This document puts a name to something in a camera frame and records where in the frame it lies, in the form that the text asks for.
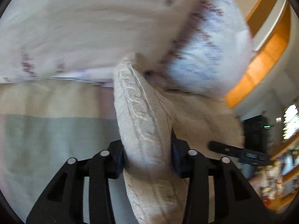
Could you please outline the beige cable-knit sweater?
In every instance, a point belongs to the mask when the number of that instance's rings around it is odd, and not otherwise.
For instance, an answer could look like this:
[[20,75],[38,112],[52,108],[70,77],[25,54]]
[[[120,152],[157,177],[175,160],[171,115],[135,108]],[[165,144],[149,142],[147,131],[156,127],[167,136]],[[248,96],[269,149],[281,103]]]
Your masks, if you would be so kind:
[[114,70],[127,196],[139,223],[181,223],[188,182],[172,169],[171,134],[204,156],[219,159],[208,143],[242,147],[244,133],[226,102],[165,92],[145,79],[144,69],[143,58],[131,53]]

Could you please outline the pastel patchwork bed sheet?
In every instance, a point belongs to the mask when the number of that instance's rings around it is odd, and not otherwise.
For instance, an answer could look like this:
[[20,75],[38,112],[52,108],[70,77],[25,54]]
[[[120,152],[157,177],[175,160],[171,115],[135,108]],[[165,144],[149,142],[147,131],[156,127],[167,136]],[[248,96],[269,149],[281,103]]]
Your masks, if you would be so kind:
[[[1,85],[1,191],[21,220],[70,158],[121,140],[113,88],[68,80]],[[124,176],[112,182],[118,223],[139,223]]]

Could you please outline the pink floral right pillow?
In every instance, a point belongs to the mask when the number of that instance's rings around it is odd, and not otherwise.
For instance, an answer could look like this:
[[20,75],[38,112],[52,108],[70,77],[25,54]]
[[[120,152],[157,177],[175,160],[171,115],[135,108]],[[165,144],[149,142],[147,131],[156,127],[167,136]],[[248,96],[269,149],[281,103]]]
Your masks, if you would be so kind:
[[235,1],[195,0],[162,64],[171,88],[221,99],[251,57],[251,32]]

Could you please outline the pink floral pillow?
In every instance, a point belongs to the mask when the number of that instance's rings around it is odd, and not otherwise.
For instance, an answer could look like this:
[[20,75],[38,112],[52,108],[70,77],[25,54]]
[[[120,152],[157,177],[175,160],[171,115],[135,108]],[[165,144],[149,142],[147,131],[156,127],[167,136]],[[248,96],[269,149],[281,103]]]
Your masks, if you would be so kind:
[[1,0],[1,83],[109,81],[128,53],[159,62],[195,0]]
[[221,99],[251,57],[251,32],[235,1],[195,0],[162,64],[171,88]]

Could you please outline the pink floral left pillow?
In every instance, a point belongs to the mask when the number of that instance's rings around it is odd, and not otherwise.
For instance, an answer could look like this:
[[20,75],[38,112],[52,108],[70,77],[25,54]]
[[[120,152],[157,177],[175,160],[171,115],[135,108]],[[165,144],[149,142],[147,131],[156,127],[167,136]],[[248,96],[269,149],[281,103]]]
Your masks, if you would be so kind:
[[159,62],[195,0],[1,0],[1,83],[109,81],[128,53]]

